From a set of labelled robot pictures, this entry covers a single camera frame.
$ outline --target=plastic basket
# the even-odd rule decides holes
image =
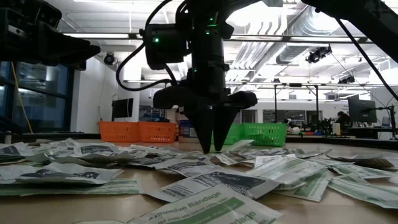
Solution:
[[[241,140],[240,137],[241,127],[240,124],[233,123],[229,128],[228,135],[226,136],[224,145],[232,145]],[[211,137],[211,143],[214,144],[214,137]]]
[[[286,142],[286,124],[241,125],[241,139],[252,139],[255,146],[283,146]]]
[[[177,130],[175,123],[138,122],[141,141],[173,143]]]
[[[106,142],[138,142],[140,138],[136,122],[100,121],[99,130]]]

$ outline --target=wooden table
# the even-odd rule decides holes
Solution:
[[[181,150],[200,150],[198,144],[173,144]],[[360,147],[336,146],[326,144],[287,144],[286,148],[301,148],[305,151],[325,151],[333,148],[332,156],[353,156],[358,153],[386,152],[388,156],[398,158],[394,151]],[[244,167],[230,169],[248,170]],[[146,191],[182,179],[169,172],[125,169],[119,177],[140,178]],[[374,180],[377,184],[398,185],[398,177],[389,180]],[[259,202],[284,215],[275,223],[360,223],[382,224],[398,223],[398,211],[388,210],[371,203],[355,200],[327,189],[320,203],[301,200],[282,195],[267,194]],[[117,220],[126,222],[163,206],[165,203],[145,195],[36,195],[28,197],[0,198],[0,223],[24,224],[71,224],[79,221]]]

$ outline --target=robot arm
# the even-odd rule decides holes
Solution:
[[[86,60],[101,50],[59,33],[61,18],[61,11],[43,0],[0,1],[0,61],[85,69]]]
[[[398,15],[381,0],[302,0],[335,19],[350,21],[398,62]]]

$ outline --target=security camera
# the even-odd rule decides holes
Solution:
[[[106,56],[104,58],[104,63],[107,65],[114,65],[118,62],[116,58],[114,57],[114,52],[108,52],[106,53]]]

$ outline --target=green basket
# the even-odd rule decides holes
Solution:
[[[232,145],[241,140],[240,138],[241,128],[240,124],[233,123],[229,128],[228,135],[226,136],[224,145]],[[214,138],[211,137],[211,143],[214,144]]]
[[[286,124],[244,123],[241,125],[241,139],[252,139],[253,146],[284,146]]]

